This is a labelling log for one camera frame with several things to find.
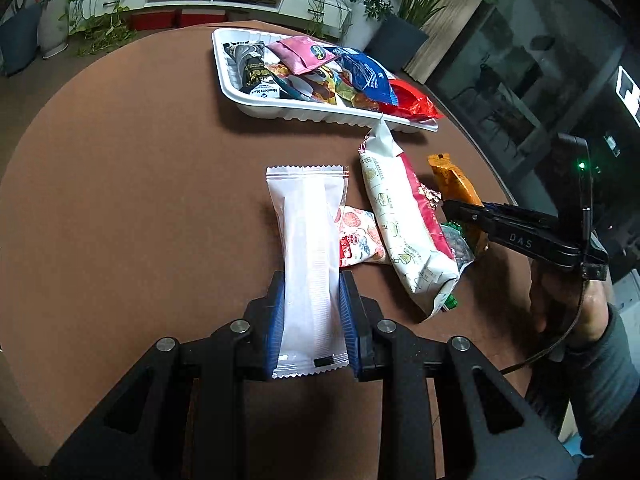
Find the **red box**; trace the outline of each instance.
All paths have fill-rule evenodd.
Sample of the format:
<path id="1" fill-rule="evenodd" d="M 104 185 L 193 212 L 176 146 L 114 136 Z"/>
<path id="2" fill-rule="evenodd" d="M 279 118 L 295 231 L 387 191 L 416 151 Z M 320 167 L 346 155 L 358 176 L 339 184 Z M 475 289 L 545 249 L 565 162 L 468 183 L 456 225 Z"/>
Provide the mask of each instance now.
<path id="1" fill-rule="evenodd" d="M 178 15 L 178 27 L 222 22 L 226 22 L 226 11 L 221 9 L 182 9 Z"/>
<path id="2" fill-rule="evenodd" d="M 150 10 L 131 15 L 131 28 L 134 30 L 155 30 L 156 28 L 174 28 L 179 10 Z"/>

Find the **table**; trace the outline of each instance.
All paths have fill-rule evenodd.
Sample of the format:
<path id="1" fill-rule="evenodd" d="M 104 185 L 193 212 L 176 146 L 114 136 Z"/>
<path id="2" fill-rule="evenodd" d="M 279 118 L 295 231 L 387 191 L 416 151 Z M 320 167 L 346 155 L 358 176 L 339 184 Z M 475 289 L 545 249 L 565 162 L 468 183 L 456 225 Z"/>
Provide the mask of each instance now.
<path id="1" fill-rule="evenodd" d="M 162 32 L 93 63 L 39 112 L 2 180 L 0 342 L 51 453 L 158 338 L 207 336 L 265 293 L 283 268 L 267 166 L 349 164 L 347 204 L 369 208 L 367 130 L 247 117 L 220 92 L 212 30 Z M 505 201 L 450 121 L 394 135 L 426 184 L 427 155 L 450 152 L 482 199 Z M 526 354 L 509 322 L 528 305 L 519 254 L 491 247 L 456 288 L 460 306 L 425 322 L 391 267 L 353 272 L 421 336 L 468 335 L 498 367 Z M 510 380 L 523 393 L 528 377 Z M 381 398 L 348 368 L 247 384 L 250 478 L 375 478 Z"/>

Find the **tray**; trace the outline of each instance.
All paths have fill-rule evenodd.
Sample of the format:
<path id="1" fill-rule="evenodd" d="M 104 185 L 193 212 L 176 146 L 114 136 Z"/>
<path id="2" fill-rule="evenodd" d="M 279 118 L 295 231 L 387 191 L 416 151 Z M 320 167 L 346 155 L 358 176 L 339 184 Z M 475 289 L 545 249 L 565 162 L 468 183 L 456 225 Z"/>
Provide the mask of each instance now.
<path id="1" fill-rule="evenodd" d="M 423 132 L 425 130 L 429 132 L 438 131 L 438 123 L 435 119 L 417 123 L 408 119 L 381 114 L 380 112 L 359 110 L 347 107 L 338 96 L 336 96 L 338 104 L 330 105 L 288 99 L 260 98 L 239 91 L 241 81 L 236 70 L 236 62 L 226 54 L 222 45 L 235 41 L 263 41 L 265 44 L 269 44 L 282 38 L 289 38 L 289 36 L 271 34 L 249 28 L 226 27 L 218 28 L 211 35 L 222 93 L 235 102 L 245 114 L 262 119 L 281 117 L 286 120 L 311 120 L 316 123 L 324 121 L 327 123 L 350 124 L 352 126 L 368 126 L 369 128 L 375 126 L 380 116 L 382 116 L 391 130 L 407 133 Z M 265 49 L 264 57 L 265 62 L 268 64 L 280 62 L 278 57 L 269 49 Z M 394 78 L 389 72 L 387 72 L 387 75 L 390 78 Z"/>

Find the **silver bolt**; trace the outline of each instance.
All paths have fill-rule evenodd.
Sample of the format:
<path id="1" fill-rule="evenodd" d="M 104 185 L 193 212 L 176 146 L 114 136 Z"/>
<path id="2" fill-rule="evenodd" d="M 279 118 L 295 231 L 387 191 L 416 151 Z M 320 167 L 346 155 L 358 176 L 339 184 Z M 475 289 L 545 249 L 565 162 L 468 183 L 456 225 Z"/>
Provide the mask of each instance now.
<path id="1" fill-rule="evenodd" d="M 168 352 L 173 350 L 175 346 L 175 339 L 173 337 L 163 337 L 156 343 L 156 348 L 161 352 Z"/>
<path id="2" fill-rule="evenodd" d="M 451 344 L 453 345 L 453 348 L 455 348 L 456 350 L 460 350 L 461 352 L 466 352 L 467 350 L 469 350 L 469 348 L 471 348 L 469 339 L 467 339 L 466 337 L 462 337 L 461 335 L 455 336 L 455 338 L 451 340 Z"/>
<path id="3" fill-rule="evenodd" d="M 236 332 L 237 334 L 243 334 L 247 330 L 249 330 L 250 326 L 251 325 L 249 325 L 248 321 L 245 321 L 244 319 L 236 319 L 231 324 L 231 332 Z"/>
<path id="4" fill-rule="evenodd" d="M 396 329 L 396 324 L 390 319 L 381 319 L 378 322 L 378 330 L 387 334 L 393 332 Z"/>

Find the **gray sleeve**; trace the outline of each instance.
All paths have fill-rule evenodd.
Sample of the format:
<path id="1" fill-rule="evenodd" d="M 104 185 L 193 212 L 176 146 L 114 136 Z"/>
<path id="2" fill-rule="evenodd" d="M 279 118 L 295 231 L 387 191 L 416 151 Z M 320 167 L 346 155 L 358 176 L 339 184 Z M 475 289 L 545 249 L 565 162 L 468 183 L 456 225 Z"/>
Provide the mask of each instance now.
<path id="1" fill-rule="evenodd" d="M 593 454 L 631 403 L 640 381 L 617 311 L 609 305 L 609 325 L 602 338 L 581 351 L 567 349 L 563 362 L 582 450 Z"/>

